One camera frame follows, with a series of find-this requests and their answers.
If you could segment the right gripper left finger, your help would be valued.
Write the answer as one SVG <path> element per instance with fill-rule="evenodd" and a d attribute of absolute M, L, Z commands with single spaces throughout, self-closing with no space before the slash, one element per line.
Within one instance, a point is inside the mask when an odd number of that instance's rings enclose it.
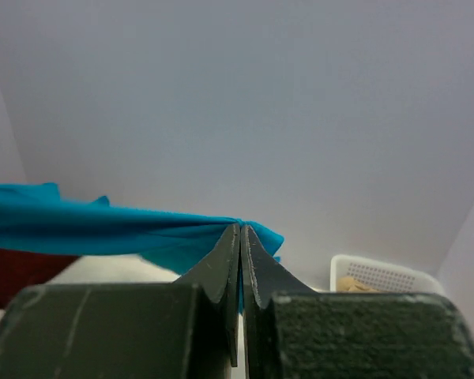
<path fill-rule="evenodd" d="M 240 228 L 172 283 L 27 287 L 0 320 L 0 378 L 228 378 Z"/>

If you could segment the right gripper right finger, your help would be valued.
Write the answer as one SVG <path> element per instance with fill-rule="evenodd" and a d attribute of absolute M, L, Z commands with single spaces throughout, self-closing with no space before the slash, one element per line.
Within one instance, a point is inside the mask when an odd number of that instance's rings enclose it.
<path fill-rule="evenodd" d="M 474 340 L 447 298 L 318 293 L 241 230 L 249 378 L 474 378 Z"/>

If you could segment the blue t shirt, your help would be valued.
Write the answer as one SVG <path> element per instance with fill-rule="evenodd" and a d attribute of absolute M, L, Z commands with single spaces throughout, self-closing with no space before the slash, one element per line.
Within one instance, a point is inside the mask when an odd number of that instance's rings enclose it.
<path fill-rule="evenodd" d="M 0 249 L 66 256 L 135 254 L 179 276 L 245 221 L 65 199 L 54 183 L 0 184 Z"/>

